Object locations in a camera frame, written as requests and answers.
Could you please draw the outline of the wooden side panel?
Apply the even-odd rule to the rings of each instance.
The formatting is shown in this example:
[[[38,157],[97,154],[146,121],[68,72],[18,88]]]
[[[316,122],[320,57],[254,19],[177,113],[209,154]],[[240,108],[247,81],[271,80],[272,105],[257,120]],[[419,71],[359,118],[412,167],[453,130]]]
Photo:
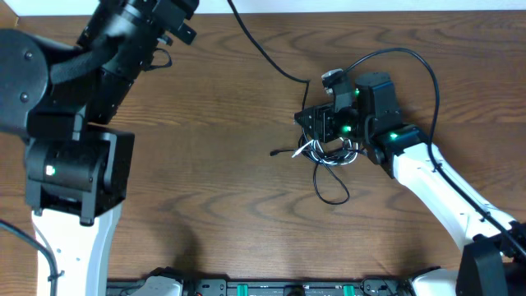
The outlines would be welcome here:
[[[18,26],[19,16],[3,1],[0,0],[0,28],[13,29]]]

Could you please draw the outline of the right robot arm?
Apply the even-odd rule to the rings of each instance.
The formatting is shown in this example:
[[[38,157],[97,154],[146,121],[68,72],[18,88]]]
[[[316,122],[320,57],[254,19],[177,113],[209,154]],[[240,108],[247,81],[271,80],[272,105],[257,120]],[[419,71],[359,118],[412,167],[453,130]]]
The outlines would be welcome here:
[[[482,197],[445,161],[419,127],[405,123],[384,72],[351,81],[335,69],[322,77],[333,100],[295,113],[316,162],[363,153],[413,192],[462,252],[457,271],[432,268],[399,284],[399,295],[523,295],[525,225]]]

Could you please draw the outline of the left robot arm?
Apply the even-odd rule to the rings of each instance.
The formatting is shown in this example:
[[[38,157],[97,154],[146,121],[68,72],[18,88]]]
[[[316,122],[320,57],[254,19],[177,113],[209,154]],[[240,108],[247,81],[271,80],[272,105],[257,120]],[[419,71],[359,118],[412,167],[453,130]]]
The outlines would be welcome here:
[[[104,295],[135,137],[109,127],[156,51],[189,44],[192,0],[103,0],[73,46],[1,32],[1,129],[25,143],[40,295]]]

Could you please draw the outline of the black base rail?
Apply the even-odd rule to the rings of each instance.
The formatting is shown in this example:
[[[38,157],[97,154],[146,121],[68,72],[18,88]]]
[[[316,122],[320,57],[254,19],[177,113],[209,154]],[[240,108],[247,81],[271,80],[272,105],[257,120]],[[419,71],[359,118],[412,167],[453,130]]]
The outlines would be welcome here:
[[[351,296],[397,295],[415,292],[408,281],[369,276],[346,280],[232,280],[227,275],[188,274],[171,267],[159,267],[139,280],[109,280],[107,295],[186,296]]]

